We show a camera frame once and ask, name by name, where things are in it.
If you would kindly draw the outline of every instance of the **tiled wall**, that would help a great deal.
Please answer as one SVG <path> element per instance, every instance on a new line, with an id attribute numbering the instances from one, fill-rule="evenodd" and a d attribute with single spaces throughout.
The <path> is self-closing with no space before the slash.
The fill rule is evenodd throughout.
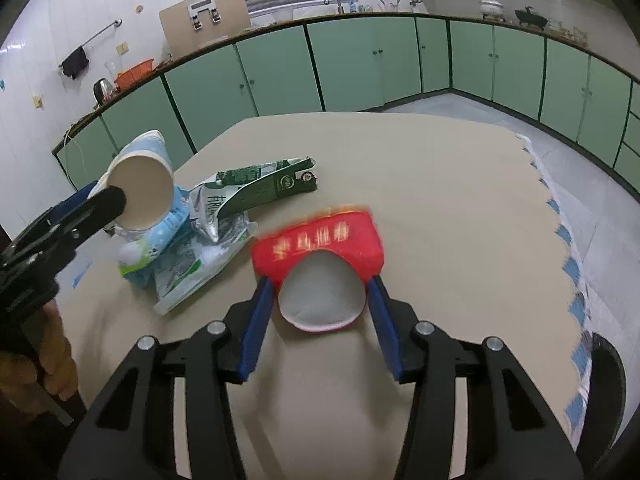
<path id="1" fill-rule="evenodd" d="M 0 225 L 15 237 L 51 205 L 68 197 L 66 181 L 50 150 L 69 126 L 92 111 L 93 85 L 109 78 L 105 61 L 122 56 L 127 69 L 149 57 L 159 60 L 164 34 L 158 12 L 180 0 L 31 0 L 0 49 Z M 140 14 L 138 5 L 144 7 Z M 58 65 L 109 22 L 121 18 L 86 47 L 88 69 L 77 79 Z M 41 96 L 43 107 L 33 106 Z"/>
<path id="2" fill-rule="evenodd" d="M 15 237 L 47 207 L 69 196 L 66 181 L 50 150 L 69 126 L 92 111 L 93 84 L 109 78 L 104 63 L 117 57 L 116 46 L 127 41 L 129 52 L 119 59 L 127 69 L 144 59 L 160 59 L 166 49 L 158 12 L 180 0 L 31 0 L 0 49 L 0 225 Z M 479 0 L 423 0 L 429 12 L 479 16 Z M 591 0 L 500 0 L 508 20 L 513 9 L 531 5 L 567 28 L 589 33 L 590 48 L 640 76 L 640 48 L 622 16 Z M 381 10 L 378 0 L 359 0 Z M 142 5 L 141 13 L 135 12 Z M 299 9 L 294 17 L 324 11 Z M 410 10 L 409 0 L 400 10 Z M 86 47 L 88 69 L 75 81 L 58 64 L 100 28 L 121 18 Z M 270 22 L 268 16 L 254 23 Z M 33 107 L 41 96 L 44 107 Z"/>

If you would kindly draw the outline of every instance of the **metal rod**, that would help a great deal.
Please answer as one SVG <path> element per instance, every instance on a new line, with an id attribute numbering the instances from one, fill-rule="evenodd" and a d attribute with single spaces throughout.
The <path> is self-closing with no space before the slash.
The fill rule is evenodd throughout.
<path id="1" fill-rule="evenodd" d="M 121 19 L 117 19 L 114 20 L 113 22 L 111 22 L 109 25 L 107 25 L 105 28 L 102 28 L 101 30 L 99 30 L 98 32 L 96 32 L 94 35 L 92 35 L 92 37 L 90 37 L 88 40 L 86 40 L 82 45 L 80 45 L 80 47 L 85 46 L 86 44 L 88 44 L 90 41 L 94 40 L 95 38 L 97 38 L 98 36 L 100 36 L 105 30 L 107 30 L 109 27 L 115 27 L 118 28 L 120 25 L 122 25 L 122 20 Z M 60 63 L 58 65 L 59 68 L 62 68 L 62 63 Z"/>

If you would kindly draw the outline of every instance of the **orange basket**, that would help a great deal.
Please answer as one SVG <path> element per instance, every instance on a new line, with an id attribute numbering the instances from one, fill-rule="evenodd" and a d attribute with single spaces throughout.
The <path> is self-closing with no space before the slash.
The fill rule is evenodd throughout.
<path id="1" fill-rule="evenodd" d="M 118 74 L 115 81 L 116 85 L 120 87 L 120 90 L 126 90 L 130 86 L 133 86 L 136 81 L 140 81 L 145 75 L 151 72 L 153 65 L 154 59 L 147 59 L 126 72 Z"/>

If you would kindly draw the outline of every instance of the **countertop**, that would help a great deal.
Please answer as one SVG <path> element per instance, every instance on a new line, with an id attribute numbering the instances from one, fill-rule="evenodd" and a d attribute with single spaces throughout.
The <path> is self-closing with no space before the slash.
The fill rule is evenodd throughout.
<path id="1" fill-rule="evenodd" d="M 550 191 L 523 141 L 495 124 L 436 116 L 259 117 L 200 150 L 176 171 L 175 183 L 191 188 L 218 170 L 307 155 L 317 161 L 318 190 L 252 210 L 258 232 L 331 206 L 366 204 L 383 241 L 381 274 L 391 297 L 411 303 L 419 319 L 452 337 L 500 336 L 575 439 L 564 409 L 580 383 L 572 362 L 580 325 L 568 311 L 576 290 L 562 270 L 568 249 L 546 203 Z M 249 299 L 257 283 L 245 247 L 161 318 L 153 295 L 124 280 L 108 252 L 62 307 L 87 402 L 140 336 L 161 342 L 191 336 Z M 367 311 L 344 330 L 308 334 L 274 309 L 256 371 L 247 384 L 228 389 L 248 478 L 391 478 L 413 386 L 393 382 Z M 464 391 L 456 398 L 459 413 L 466 412 Z M 458 474 L 465 424 L 458 417 L 452 469 Z M 184 441 L 182 428 L 176 435 L 182 474 Z"/>
<path id="2" fill-rule="evenodd" d="M 451 20 L 451 21 L 488 23 L 488 24 L 491 24 L 491 25 L 497 25 L 499 27 L 517 28 L 519 30 L 524 30 L 526 32 L 530 32 L 531 34 L 537 34 L 539 36 L 545 36 L 545 37 L 550 38 L 552 40 L 559 41 L 561 43 L 565 43 L 565 44 L 567 44 L 569 46 L 572 46 L 572 47 L 577 48 L 577 49 L 579 49 L 579 50 L 581 50 L 583 52 L 586 52 L 587 54 L 590 54 L 591 56 L 597 57 L 598 59 L 606 62 L 607 64 L 610 64 L 611 66 L 613 66 L 617 70 L 620 70 L 620 72 L 624 73 L 626 76 L 631 78 L 633 81 L 636 81 L 636 82 L 640 83 L 640 81 L 638 81 L 638 78 L 633 76 L 631 73 L 629 73 L 627 70 L 625 70 L 621 66 L 618 66 L 616 63 L 613 63 L 612 61 L 606 59 L 605 57 L 602 57 L 599 54 L 596 54 L 595 52 L 592 52 L 592 51 L 588 50 L 587 48 L 581 47 L 580 45 L 578 45 L 578 44 L 576 44 L 576 43 L 574 43 L 572 41 L 564 40 L 563 38 L 559 38 L 559 37 L 557 37 L 557 36 L 555 36 L 553 34 L 550 34 L 548 32 L 542 32 L 542 31 L 534 29 L 534 28 L 521 27 L 519 25 L 512 25 L 511 23 L 494 22 L 492 20 L 482 20 L 481 18 L 463 17 L 463 16 L 445 16 L 445 15 L 428 14 L 428 13 L 421 13 L 421 12 L 365 12 L 365 13 L 357 12 L 357 13 L 345 13 L 345 14 L 330 14 L 330 15 L 325 15 L 325 16 L 312 16 L 312 17 L 309 17 L 309 18 L 302 18 L 300 20 L 292 20 L 290 22 L 285 22 L 285 23 L 274 23 L 272 25 L 268 25 L 268 26 L 265 26 L 265 27 L 259 27 L 259 28 L 254 28 L 254 29 L 251 29 L 251 30 L 247 30 L 246 32 L 244 32 L 242 34 L 239 34 L 239 35 L 237 35 L 235 37 L 226 38 L 223 41 L 219 41 L 217 43 L 210 44 L 210 45 L 206 46 L 205 48 L 197 50 L 196 52 L 192 52 L 188 56 L 183 56 L 183 57 L 181 57 L 179 59 L 175 59 L 175 60 L 171 60 L 169 62 L 165 62 L 165 63 L 162 64 L 161 67 L 156 68 L 153 71 L 151 71 L 145 78 L 143 78 L 140 81 L 138 81 L 131 88 L 121 92 L 116 97 L 114 97 L 113 99 L 108 101 L 106 104 L 104 104 L 103 106 L 99 107 L 97 110 L 95 110 L 95 111 L 85 115 L 84 117 L 82 117 L 78 122 L 76 122 L 75 124 L 73 124 L 71 126 L 71 128 L 68 131 L 68 137 L 72 139 L 80 130 L 82 130 L 88 123 L 93 121 L 98 115 L 100 115 L 101 113 L 105 112 L 111 106 L 116 104 L 118 101 L 120 101 L 121 99 L 123 99 L 124 97 L 129 95 L 130 93 L 136 91 L 137 88 L 141 87 L 142 85 L 146 84 L 147 82 L 151 81 L 152 79 L 155 79 L 156 77 L 161 76 L 163 73 L 171 70 L 172 68 L 175 68 L 176 66 L 180 66 L 183 63 L 189 62 L 190 60 L 192 60 L 192 59 L 194 59 L 196 57 L 202 56 L 203 54 L 207 54 L 208 52 L 212 52 L 213 50 L 221 48 L 221 47 L 223 47 L 223 46 L 225 46 L 227 44 L 236 43 L 236 42 L 241 41 L 241 40 L 246 40 L 247 38 L 250 38 L 252 36 L 258 36 L 259 34 L 265 34 L 267 32 L 273 32 L 274 30 L 279 30 L 281 28 L 295 27 L 297 25 L 305 25 L 305 24 L 308 24 L 308 23 L 315 23 L 315 22 L 324 22 L 324 21 L 327 21 L 327 20 L 344 20 L 344 19 L 350 19 L 350 18 L 363 18 L 363 17 L 367 17 L 367 16 L 411 16 L 411 17 L 423 17 L 423 18 L 439 18 L 439 19 L 443 19 L 443 20 L 446 19 L 446 20 Z M 63 147 L 63 141 L 60 140 L 60 142 L 52 150 L 52 153 L 55 154 L 55 153 L 59 152 L 59 150 L 62 149 L 62 147 Z"/>

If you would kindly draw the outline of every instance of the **human hand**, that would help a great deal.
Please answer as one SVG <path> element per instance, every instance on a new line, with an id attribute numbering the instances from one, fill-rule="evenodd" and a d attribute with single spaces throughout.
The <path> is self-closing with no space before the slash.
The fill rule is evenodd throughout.
<path id="1" fill-rule="evenodd" d="M 38 356 L 46 373 L 44 387 L 51 395 L 67 400 L 78 390 L 78 370 L 71 357 L 71 345 L 65 337 L 56 301 L 49 301 L 42 310 L 47 321 Z M 29 359 L 0 352 L 0 392 L 25 413 L 45 411 L 28 388 L 36 379 L 36 367 Z"/>

